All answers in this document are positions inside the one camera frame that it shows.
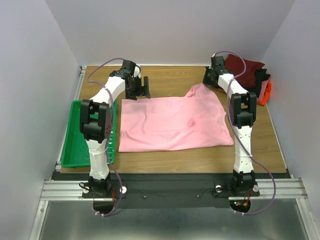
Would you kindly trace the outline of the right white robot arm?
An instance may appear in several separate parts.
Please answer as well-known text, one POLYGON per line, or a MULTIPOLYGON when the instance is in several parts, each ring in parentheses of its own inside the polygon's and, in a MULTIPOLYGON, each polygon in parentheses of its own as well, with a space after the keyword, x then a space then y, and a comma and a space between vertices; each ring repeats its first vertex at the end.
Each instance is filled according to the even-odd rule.
POLYGON ((235 163, 232 178, 222 190, 236 196, 244 195, 255 185, 252 164, 251 134, 256 120, 256 94, 248 92, 225 68, 222 56, 213 55, 211 65, 205 68, 203 83, 223 89, 227 94, 227 113, 235 144, 235 163))

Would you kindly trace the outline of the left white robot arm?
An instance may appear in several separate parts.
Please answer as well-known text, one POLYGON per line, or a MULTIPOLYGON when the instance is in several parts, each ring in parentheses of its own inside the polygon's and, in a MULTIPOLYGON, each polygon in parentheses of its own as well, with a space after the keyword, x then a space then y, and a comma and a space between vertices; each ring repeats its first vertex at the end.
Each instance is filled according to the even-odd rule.
POLYGON ((107 153, 111 139, 115 111, 115 100, 121 93, 126 99, 150 98, 149 79, 141 76, 141 67, 131 60, 123 60, 121 68, 109 74, 101 91, 80 104, 79 130, 88 146, 90 172, 87 183, 81 183, 84 194, 106 198, 113 193, 108 181, 110 157, 107 153))

